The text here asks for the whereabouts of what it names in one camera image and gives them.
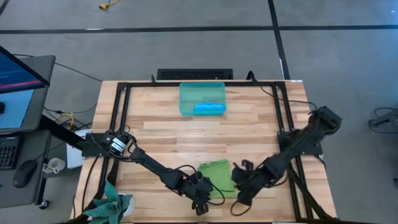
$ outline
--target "potted plant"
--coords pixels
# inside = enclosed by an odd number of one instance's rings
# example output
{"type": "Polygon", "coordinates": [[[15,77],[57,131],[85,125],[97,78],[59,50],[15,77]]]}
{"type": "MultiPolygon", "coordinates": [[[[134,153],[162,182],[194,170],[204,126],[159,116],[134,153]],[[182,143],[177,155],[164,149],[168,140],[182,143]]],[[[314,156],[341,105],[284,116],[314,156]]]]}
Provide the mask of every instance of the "potted plant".
{"type": "Polygon", "coordinates": [[[105,183],[106,198],[93,202],[96,208],[87,210],[83,214],[93,217],[90,224],[119,224],[123,217],[130,215],[134,208],[132,195],[119,194],[116,188],[108,180],[105,183]]]}

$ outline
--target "teal plastic container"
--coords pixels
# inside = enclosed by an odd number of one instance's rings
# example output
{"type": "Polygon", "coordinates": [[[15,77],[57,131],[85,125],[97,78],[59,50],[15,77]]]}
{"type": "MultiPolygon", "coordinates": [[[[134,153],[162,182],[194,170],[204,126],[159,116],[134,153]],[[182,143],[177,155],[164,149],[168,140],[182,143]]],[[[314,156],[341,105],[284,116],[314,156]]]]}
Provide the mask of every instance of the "teal plastic container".
{"type": "Polygon", "coordinates": [[[223,82],[180,84],[180,112],[183,116],[223,115],[225,111],[223,82]]]}

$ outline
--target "white paper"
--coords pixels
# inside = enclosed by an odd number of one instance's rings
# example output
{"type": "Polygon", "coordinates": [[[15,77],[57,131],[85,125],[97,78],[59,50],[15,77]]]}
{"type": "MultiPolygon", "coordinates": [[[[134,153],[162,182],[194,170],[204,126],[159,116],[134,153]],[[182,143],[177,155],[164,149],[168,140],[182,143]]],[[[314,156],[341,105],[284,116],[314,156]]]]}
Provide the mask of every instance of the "white paper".
{"type": "MultiPolygon", "coordinates": [[[[86,133],[91,133],[91,129],[85,129],[75,132],[75,134],[79,135],[83,139],[86,139],[86,133]]],[[[67,164],[68,169],[73,169],[83,165],[81,151],[75,147],[72,147],[69,144],[67,144],[67,164]]]]}

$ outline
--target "computer mouse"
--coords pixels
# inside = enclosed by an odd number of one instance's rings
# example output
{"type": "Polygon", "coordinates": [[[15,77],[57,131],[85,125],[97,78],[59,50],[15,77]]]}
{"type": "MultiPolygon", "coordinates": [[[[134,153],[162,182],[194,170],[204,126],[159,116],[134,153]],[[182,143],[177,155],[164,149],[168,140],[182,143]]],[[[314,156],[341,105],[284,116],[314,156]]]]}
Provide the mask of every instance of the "computer mouse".
{"type": "Polygon", "coordinates": [[[21,164],[14,175],[14,186],[19,189],[24,188],[32,178],[36,167],[36,160],[28,160],[21,164]]]}
{"type": "Polygon", "coordinates": [[[6,104],[3,102],[0,102],[0,114],[4,114],[5,110],[6,110],[6,104]]]}

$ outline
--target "green plastic bag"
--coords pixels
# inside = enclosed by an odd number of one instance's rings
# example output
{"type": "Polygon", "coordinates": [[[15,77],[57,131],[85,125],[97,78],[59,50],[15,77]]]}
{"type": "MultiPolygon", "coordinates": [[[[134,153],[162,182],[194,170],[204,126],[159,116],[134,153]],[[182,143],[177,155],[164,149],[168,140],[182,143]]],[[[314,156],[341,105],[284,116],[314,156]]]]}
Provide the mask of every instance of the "green plastic bag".
{"type": "MultiPolygon", "coordinates": [[[[234,187],[234,182],[231,180],[229,160],[223,159],[200,164],[198,171],[200,171],[203,176],[209,177],[211,183],[213,183],[225,197],[236,197],[238,195],[234,187]]],[[[213,191],[210,192],[210,198],[222,198],[222,196],[213,188],[213,191]]]]}

